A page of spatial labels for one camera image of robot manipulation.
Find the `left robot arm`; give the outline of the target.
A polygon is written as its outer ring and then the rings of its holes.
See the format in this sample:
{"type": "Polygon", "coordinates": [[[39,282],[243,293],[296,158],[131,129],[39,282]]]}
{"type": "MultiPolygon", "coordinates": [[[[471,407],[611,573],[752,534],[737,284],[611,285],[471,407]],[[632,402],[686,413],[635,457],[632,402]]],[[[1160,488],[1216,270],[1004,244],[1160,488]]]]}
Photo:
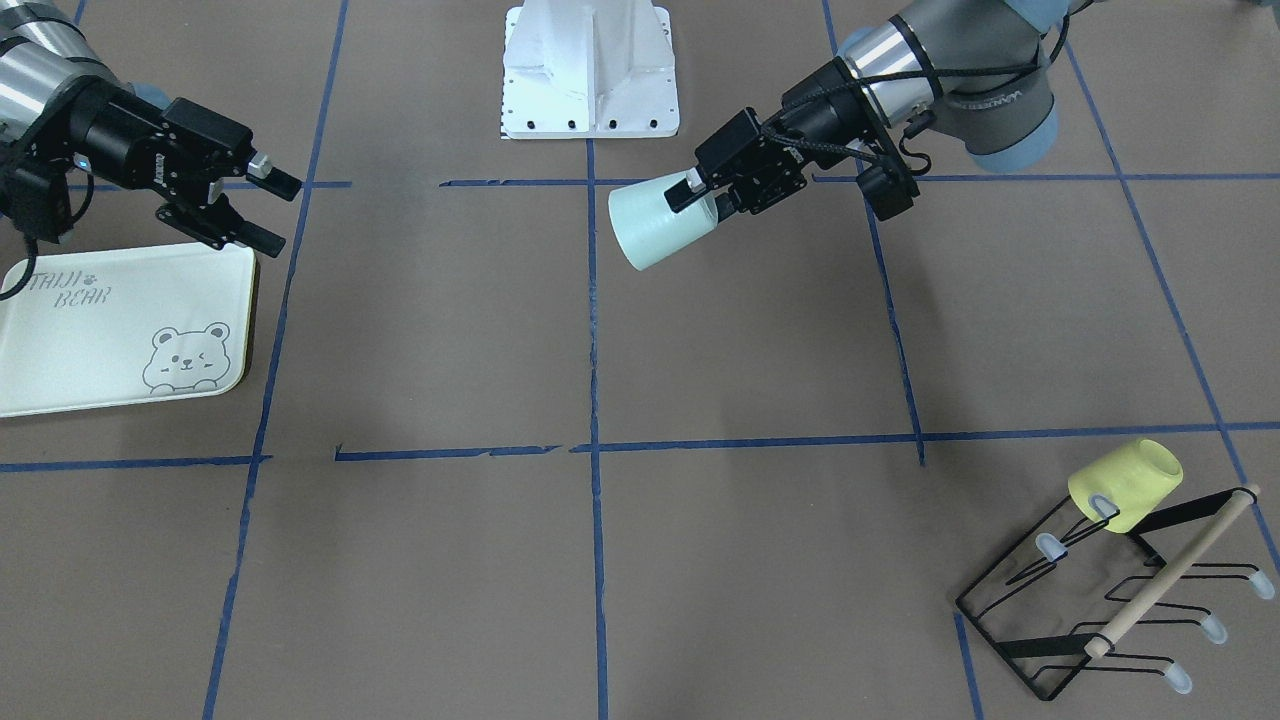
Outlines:
{"type": "Polygon", "coordinates": [[[691,170],[662,181],[676,215],[703,205],[714,222],[759,214],[804,188],[809,165],[850,158],[856,183],[884,222],[913,206],[932,163],[908,164],[906,142],[932,129],[959,140],[992,173],[1038,161],[1059,131],[1047,78],[1083,1],[914,1],[851,35],[835,56],[762,119],[746,108],[695,151],[691,170]]]}

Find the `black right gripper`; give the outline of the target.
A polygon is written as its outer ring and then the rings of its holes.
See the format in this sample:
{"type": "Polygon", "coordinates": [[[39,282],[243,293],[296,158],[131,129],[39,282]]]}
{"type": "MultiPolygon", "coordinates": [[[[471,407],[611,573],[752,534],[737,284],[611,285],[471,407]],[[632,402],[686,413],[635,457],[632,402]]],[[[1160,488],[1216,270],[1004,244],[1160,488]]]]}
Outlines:
{"type": "Polygon", "coordinates": [[[260,190],[293,202],[303,181],[256,152],[252,131],[178,97],[165,108],[109,82],[76,82],[65,95],[67,145],[78,169],[124,190],[151,190],[169,202],[156,218],[221,250],[239,243],[278,258],[285,240],[246,220],[221,199],[221,182],[246,174],[260,190]]]}

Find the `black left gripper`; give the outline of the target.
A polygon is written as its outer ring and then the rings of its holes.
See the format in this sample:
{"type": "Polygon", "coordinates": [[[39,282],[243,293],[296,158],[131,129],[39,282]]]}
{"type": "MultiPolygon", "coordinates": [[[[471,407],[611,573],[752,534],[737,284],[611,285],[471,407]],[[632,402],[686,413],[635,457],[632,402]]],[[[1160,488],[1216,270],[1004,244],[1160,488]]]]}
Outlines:
{"type": "Polygon", "coordinates": [[[764,120],[744,108],[700,143],[695,167],[664,191],[669,210],[704,206],[718,219],[760,214],[806,186],[805,167],[829,169],[851,158],[867,167],[872,145],[882,147],[886,138],[844,60],[827,61],[780,104],[764,120]]]}

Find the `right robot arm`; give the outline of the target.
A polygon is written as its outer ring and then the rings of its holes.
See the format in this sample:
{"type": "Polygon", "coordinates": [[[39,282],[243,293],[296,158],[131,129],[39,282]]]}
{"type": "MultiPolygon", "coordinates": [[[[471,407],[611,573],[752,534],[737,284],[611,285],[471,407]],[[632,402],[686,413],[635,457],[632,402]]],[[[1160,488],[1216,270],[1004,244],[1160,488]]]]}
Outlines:
{"type": "Polygon", "coordinates": [[[3,4],[3,214],[26,238],[60,242],[78,213],[68,173],[161,197],[157,219],[209,247],[269,258],[285,241],[224,193],[242,178],[285,201],[301,181],[253,146],[253,133],[184,97],[119,79],[81,28],[47,1],[3,4]]]}

